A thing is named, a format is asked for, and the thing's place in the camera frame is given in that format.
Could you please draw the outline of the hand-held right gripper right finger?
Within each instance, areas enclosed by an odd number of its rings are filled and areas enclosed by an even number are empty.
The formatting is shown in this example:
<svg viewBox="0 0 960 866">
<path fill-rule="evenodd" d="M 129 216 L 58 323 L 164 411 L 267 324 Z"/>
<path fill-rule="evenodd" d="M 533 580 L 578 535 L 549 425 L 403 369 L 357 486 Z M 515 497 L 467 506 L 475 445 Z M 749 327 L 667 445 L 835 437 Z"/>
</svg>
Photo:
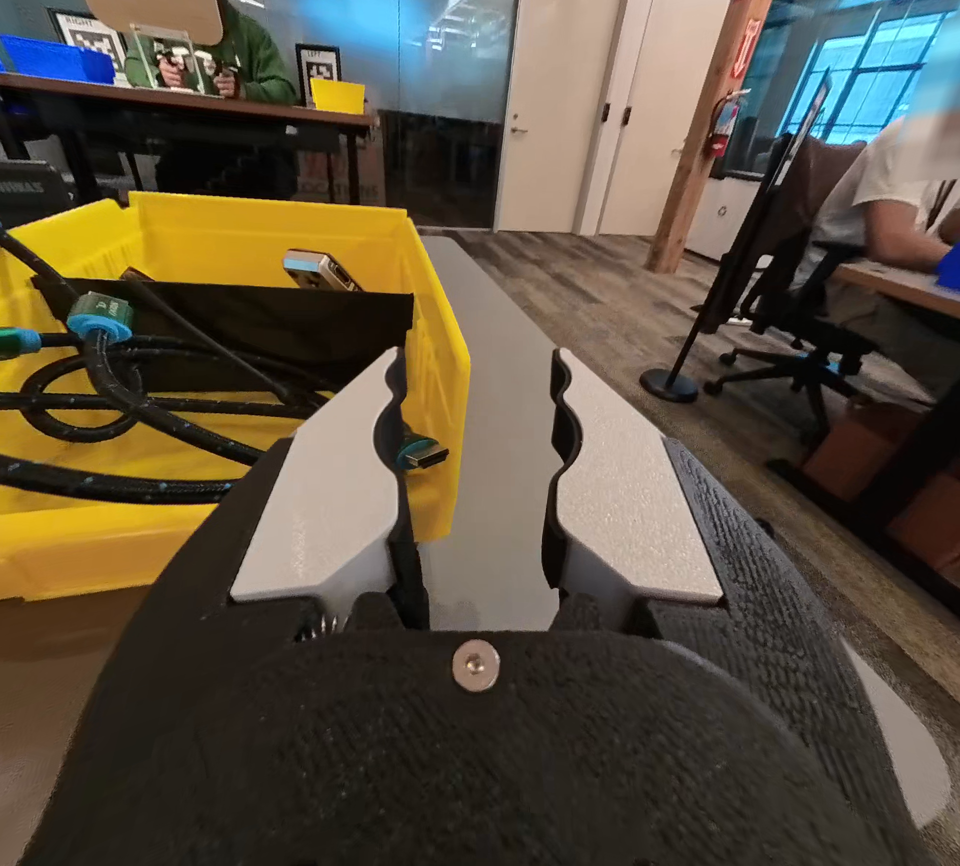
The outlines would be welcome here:
<svg viewBox="0 0 960 866">
<path fill-rule="evenodd" d="M 596 601 L 626 628 L 650 600 L 718 608 L 724 594 L 658 427 L 568 349 L 554 350 L 549 484 L 541 558 L 563 596 Z"/>
</svg>

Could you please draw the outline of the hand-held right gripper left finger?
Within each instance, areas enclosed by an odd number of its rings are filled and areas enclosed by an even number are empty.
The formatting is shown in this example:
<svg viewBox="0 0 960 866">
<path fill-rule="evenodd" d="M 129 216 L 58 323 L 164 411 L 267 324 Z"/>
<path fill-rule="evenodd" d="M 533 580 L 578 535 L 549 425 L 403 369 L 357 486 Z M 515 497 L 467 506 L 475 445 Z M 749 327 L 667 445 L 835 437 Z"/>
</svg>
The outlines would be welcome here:
<svg viewBox="0 0 960 866">
<path fill-rule="evenodd" d="M 319 630 L 343 629 L 356 600 L 384 594 L 402 624 L 429 628 L 429 599 L 404 473 L 403 348 L 390 347 L 298 427 L 230 598 L 306 599 Z"/>
</svg>

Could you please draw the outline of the silver hdmi hub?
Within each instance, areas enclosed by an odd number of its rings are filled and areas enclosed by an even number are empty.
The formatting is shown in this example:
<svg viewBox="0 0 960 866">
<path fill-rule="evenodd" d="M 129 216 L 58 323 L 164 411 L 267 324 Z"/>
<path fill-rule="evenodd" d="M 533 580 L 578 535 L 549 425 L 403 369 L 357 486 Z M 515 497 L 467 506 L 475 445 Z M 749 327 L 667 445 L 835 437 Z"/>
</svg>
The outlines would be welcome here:
<svg viewBox="0 0 960 866">
<path fill-rule="evenodd" d="M 283 271 L 301 289 L 334 293 L 362 293 L 362 286 L 332 255 L 304 248 L 290 248 L 282 258 Z"/>
</svg>

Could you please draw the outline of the yellow plastic bin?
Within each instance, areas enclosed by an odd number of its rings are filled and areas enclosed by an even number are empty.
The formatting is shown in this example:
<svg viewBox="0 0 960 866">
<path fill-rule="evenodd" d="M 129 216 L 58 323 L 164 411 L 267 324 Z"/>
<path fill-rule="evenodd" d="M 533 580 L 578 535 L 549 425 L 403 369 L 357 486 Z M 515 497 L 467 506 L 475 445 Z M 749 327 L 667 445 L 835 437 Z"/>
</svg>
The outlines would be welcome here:
<svg viewBox="0 0 960 866">
<path fill-rule="evenodd" d="M 135 193 L 128 207 L 102 200 L 14 231 L 67 279 L 119 280 L 126 268 L 158 282 L 289 287 L 290 248 L 335 257 L 367 293 L 413 294 L 404 344 L 414 431 L 449 450 L 415 470 L 407 490 L 414 538 L 451 531 L 458 497 L 471 359 L 446 291 L 407 213 L 382 207 Z M 2 251 L 2 328 L 62 333 L 42 316 L 33 272 Z M 234 481 L 249 467 L 146 426 L 100 443 L 43 436 L 2 412 L 2 455 L 83 473 L 135 479 Z M 213 505 L 133 505 L 2 486 L 1 599 L 43 601 L 153 583 Z"/>
</svg>

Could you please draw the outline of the black round-base stand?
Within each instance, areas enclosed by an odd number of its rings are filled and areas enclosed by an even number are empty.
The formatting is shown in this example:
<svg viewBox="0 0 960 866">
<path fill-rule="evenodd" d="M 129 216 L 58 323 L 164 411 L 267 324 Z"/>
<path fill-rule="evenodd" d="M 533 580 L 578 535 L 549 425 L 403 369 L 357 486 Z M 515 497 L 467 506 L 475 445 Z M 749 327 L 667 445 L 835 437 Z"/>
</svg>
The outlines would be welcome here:
<svg viewBox="0 0 960 866">
<path fill-rule="evenodd" d="M 642 388 L 656 398 L 681 404 L 698 398 L 699 387 L 682 373 L 693 345 L 700 335 L 714 334 L 735 314 L 761 259 L 774 256 L 783 244 L 791 242 L 794 235 L 802 231 L 791 223 L 796 214 L 788 211 L 787 180 L 832 85 L 832 73 L 826 70 L 797 130 L 774 140 L 761 184 L 730 248 L 719 261 L 704 303 L 695 310 L 695 319 L 673 366 L 650 368 L 640 376 Z"/>
</svg>

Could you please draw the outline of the brown cardboard box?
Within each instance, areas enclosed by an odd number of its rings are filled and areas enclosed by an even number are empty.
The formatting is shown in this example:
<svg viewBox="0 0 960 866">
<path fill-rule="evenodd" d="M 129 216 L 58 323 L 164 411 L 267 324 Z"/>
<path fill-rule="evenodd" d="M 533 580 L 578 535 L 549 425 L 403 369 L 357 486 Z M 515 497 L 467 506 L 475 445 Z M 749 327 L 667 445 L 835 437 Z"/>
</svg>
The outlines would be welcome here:
<svg viewBox="0 0 960 866">
<path fill-rule="evenodd" d="M 925 417 L 893 403 L 854 405 L 807 457 L 801 472 L 842 502 L 852 502 Z M 929 479 L 886 532 L 914 558 L 958 584 L 959 461 Z"/>
</svg>

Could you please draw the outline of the white recycling cabinet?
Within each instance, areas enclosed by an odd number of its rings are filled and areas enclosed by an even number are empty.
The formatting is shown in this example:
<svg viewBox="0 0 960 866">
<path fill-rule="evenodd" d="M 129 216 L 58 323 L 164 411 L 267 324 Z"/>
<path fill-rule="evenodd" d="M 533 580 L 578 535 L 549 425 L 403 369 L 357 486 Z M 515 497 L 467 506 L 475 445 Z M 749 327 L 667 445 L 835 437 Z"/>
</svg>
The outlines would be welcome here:
<svg viewBox="0 0 960 866">
<path fill-rule="evenodd" d="M 709 178 L 686 239 L 685 251 L 718 261 L 731 248 L 760 188 L 755 178 Z"/>
</svg>

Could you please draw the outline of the printed cardboard box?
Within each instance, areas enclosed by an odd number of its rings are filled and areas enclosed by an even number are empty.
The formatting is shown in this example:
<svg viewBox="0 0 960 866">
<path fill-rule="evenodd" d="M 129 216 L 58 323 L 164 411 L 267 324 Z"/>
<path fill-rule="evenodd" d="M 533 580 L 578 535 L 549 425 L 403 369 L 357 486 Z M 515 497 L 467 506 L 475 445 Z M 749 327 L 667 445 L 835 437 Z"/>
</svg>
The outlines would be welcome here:
<svg viewBox="0 0 960 866">
<path fill-rule="evenodd" d="M 340 151 L 299 152 L 294 201 L 350 204 L 350 158 L 348 140 L 340 136 Z M 364 206 L 388 205 L 382 135 L 375 129 L 356 145 L 359 199 Z"/>
</svg>

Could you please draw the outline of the red fire extinguisher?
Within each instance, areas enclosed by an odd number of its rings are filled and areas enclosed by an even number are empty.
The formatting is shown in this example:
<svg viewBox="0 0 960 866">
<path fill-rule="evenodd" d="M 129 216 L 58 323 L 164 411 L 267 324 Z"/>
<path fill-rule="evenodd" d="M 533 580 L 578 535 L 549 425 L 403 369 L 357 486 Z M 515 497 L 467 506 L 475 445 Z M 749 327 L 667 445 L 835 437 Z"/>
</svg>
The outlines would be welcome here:
<svg viewBox="0 0 960 866">
<path fill-rule="evenodd" d="M 750 89 L 739 89 L 723 97 L 714 108 L 704 154 L 711 160 L 723 158 L 733 137 L 738 115 L 749 99 Z"/>
</svg>

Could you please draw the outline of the small yellow bin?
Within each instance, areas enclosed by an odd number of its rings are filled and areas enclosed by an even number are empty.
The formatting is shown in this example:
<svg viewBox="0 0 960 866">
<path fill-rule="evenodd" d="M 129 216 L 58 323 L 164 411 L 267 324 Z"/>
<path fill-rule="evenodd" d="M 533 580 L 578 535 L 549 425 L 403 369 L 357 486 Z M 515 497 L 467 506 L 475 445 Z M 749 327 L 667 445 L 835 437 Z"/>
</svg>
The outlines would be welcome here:
<svg viewBox="0 0 960 866">
<path fill-rule="evenodd" d="M 313 108 L 321 112 L 362 116 L 365 114 L 366 87 L 361 83 L 314 77 L 309 82 Z"/>
</svg>

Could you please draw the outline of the white double door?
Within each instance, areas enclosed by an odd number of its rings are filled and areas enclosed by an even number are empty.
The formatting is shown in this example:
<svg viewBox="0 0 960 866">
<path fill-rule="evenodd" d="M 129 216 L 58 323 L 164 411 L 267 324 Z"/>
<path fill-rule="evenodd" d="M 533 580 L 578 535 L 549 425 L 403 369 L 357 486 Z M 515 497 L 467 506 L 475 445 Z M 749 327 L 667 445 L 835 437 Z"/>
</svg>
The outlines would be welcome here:
<svg viewBox="0 0 960 866">
<path fill-rule="evenodd" d="M 599 222 L 603 235 L 659 226 L 730 0 L 653 0 Z"/>
</svg>

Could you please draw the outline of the black hard case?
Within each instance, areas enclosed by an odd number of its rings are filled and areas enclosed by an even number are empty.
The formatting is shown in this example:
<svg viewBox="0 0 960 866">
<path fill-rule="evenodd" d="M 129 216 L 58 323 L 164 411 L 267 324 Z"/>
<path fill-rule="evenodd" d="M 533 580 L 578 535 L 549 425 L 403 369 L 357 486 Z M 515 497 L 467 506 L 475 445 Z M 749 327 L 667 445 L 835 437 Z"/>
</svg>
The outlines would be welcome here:
<svg viewBox="0 0 960 866">
<path fill-rule="evenodd" d="M 1 224 L 10 231 L 76 206 L 61 173 L 39 160 L 1 160 Z"/>
</svg>

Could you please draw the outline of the framed marker tag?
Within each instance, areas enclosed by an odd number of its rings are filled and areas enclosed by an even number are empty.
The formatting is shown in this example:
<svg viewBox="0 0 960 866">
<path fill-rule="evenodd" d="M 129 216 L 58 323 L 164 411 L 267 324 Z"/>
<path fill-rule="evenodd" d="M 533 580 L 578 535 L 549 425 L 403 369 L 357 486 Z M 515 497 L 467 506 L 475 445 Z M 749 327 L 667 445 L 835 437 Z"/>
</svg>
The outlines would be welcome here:
<svg viewBox="0 0 960 866">
<path fill-rule="evenodd" d="M 60 41 L 72 48 L 109 57 L 114 67 L 113 84 L 129 87 L 125 70 L 127 45 L 120 32 L 108 27 L 88 11 L 46 8 L 46 13 Z"/>
<path fill-rule="evenodd" d="M 341 80 L 341 53 L 336 46 L 296 43 L 294 45 L 300 103 L 315 108 L 312 80 Z"/>
</svg>

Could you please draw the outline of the white single door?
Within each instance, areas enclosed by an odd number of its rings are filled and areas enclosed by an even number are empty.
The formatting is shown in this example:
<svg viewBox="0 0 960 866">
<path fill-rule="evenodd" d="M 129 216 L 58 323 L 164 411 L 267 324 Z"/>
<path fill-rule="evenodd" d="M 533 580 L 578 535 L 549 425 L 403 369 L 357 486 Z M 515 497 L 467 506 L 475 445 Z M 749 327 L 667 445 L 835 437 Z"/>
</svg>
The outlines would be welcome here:
<svg viewBox="0 0 960 866">
<path fill-rule="evenodd" d="M 519 0 L 497 231 L 572 231 L 620 6 Z"/>
</svg>

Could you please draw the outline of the wooden post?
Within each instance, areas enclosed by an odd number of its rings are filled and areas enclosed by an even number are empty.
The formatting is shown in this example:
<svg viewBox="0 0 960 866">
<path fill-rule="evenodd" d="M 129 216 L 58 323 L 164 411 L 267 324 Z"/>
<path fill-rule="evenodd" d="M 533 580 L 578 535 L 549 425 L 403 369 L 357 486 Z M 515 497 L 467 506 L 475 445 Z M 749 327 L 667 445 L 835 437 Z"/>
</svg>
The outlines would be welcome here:
<svg viewBox="0 0 960 866">
<path fill-rule="evenodd" d="M 677 271 L 694 215 L 710 176 L 713 160 L 705 155 L 714 108 L 736 89 L 730 79 L 737 46 L 750 19 L 766 20 L 773 0 L 729 0 L 725 18 L 703 81 L 701 93 L 678 160 L 645 267 L 654 273 Z"/>
</svg>

